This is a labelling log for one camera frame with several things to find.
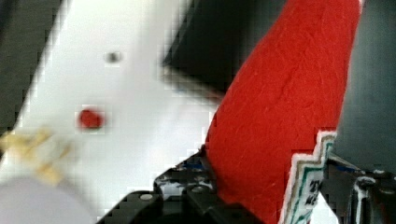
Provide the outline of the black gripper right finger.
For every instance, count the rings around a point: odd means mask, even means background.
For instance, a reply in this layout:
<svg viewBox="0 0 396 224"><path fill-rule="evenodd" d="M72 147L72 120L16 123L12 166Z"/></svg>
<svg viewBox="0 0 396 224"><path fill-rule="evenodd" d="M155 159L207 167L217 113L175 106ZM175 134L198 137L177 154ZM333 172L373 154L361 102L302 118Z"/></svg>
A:
<svg viewBox="0 0 396 224"><path fill-rule="evenodd" d="M339 224L396 224L394 173L364 170L331 155L321 194Z"/></svg>

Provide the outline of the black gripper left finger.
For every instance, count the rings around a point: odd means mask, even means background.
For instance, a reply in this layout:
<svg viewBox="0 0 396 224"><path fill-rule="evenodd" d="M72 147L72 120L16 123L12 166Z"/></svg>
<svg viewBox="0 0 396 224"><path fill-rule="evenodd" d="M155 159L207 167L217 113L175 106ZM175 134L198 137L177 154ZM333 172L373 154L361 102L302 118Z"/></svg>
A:
<svg viewBox="0 0 396 224"><path fill-rule="evenodd" d="M162 195L164 200L180 197L187 189L200 187L210 196L219 201L217 177L208 160L206 147L181 163L169 168L154 179L153 189Z"/></svg>

